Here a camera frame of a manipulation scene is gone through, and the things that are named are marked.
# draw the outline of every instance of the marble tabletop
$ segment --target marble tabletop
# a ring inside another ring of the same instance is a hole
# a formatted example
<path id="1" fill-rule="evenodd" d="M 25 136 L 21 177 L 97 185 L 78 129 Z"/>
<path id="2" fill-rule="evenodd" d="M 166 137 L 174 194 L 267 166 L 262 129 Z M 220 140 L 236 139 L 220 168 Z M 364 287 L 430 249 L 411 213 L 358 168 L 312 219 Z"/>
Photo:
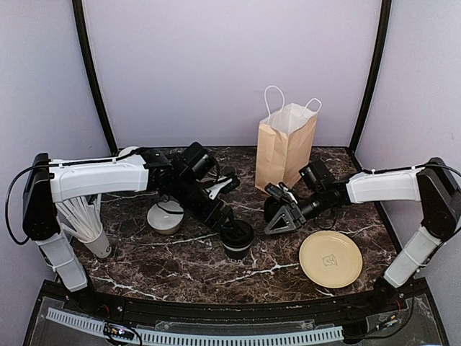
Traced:
<path id="1" fill-rule="evenodd" d="M 301 270 L 298 251 L 304 239 L 320 229 L 309 221 L 292 234 L 264 233 L 266 195 L 254 187 L 256 149 L 210 148 L 221 166 L 236 168 L 241 186 L 222 199 L 236 218 L 249 222 L 255 239 L 249 255 L 231 261 L 217 233 L 186 218 L 172 236 L 157 234 L 148 224 L 149 208 L 159 199 L 154 192 L 118 192 L 102 198 L 101 218 L 113 249 L 108 258 L 95 257 L 83 244 L 73 242 L 82 264 L 98 291 L 134 298 L 182 303 L 281 303 L 341 296 L 371 290 L 373 280 L 396 253 L 373 203 L 339 209 L 333 230 L 349 236 L 360 248 L 363 269 L 351 285 L 327 289 L 309 280 Z M 354 172 L 342 148 L 314 148 L 311 159 L 322 159 L 337 176 Z M 310 192 L 302 181 L 300 196 Z M 326 213 L 318 224 L 329 225 Z"/>

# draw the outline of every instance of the bundle of white utensils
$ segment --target bundle of white utensils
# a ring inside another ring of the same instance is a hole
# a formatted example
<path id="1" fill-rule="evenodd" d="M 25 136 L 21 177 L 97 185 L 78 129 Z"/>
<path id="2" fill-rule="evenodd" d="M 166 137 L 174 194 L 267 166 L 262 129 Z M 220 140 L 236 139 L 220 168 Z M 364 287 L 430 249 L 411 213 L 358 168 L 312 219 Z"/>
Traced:
<path id="1" fill-rule="evenodd" d="M 101 210 L 101 195 L 89 205 L 85 197 L 71 198 L 56 203 L 58 210 L 75 228 L 61 224 L 61 228 L 68 234 L 75 236 L 79 241 L 95 240 L 102 232 L 102 223 L 99 213 Z"/>

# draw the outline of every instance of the paper bag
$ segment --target paper bag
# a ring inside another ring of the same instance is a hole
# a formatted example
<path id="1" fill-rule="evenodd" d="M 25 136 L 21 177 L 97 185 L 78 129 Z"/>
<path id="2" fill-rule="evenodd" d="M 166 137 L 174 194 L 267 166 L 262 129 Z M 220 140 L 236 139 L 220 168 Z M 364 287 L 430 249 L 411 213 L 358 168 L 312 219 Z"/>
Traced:
<path id="1" fill-rule="evenodd" d="M 277 89 L 283 98 L 282 108 L 272 114 L 267 103 L 270 88 Z M 282 90 L 273 85 L 264 91 L 264 99 L 269 116 L 259 123 L 255 185 L 264 191 L 270 182 L 284 182 L 291 188 L 301 178 L 298 171 L 309 163 L 322 102 L 314 98 L 305 107 L 295 103 L 285 106 Z M 316 111 L 308 107 L 314 100 L 319 104 Z"/>

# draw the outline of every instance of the white vent strip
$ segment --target white vent strip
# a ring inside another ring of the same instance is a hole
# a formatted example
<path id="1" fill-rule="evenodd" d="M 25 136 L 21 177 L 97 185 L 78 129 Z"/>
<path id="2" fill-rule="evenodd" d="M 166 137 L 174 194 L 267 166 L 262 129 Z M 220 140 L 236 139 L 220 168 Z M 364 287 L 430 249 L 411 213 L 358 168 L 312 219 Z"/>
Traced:
<path id="1" fill-rule="evenodd" d="M 102 333 L 104 322 L 87 317 L 77 316 L 68 312 L 49 308 L 47 319 L 64 326 L 77 329 L 81 332 L 104 337 Z M 343 340 L 342 327 L 312 330 L 309 332 L 297 332 L 273 335 L 251 336 L 211 336 L 211 335 L 188 335 L 156 332 L 142 328 L 136 331 L 143 339 L 143 345 L 151 346 L 302 346 L 319 345 L 325 342 Z M 131 344 L 138 345 L 135 337 Z"/>

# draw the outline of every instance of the white cup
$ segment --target white cup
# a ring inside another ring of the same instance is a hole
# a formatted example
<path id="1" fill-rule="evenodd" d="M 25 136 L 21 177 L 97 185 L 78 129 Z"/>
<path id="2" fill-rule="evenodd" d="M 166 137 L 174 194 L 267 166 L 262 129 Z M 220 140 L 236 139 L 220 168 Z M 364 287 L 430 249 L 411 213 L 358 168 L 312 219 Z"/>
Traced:
<path id="1" fill-rule="evenodd" d="M 99 258 L 105 258 L 110 255 L 112 251 L 112 246 L 109 244 L 109 239 L 107 238 L 106 232 L 102 229 L 99 232 L 99 235 L 96 239 L 91 241 L 80 241 L 83 243 L 89 251 L 93 252 Z"/>

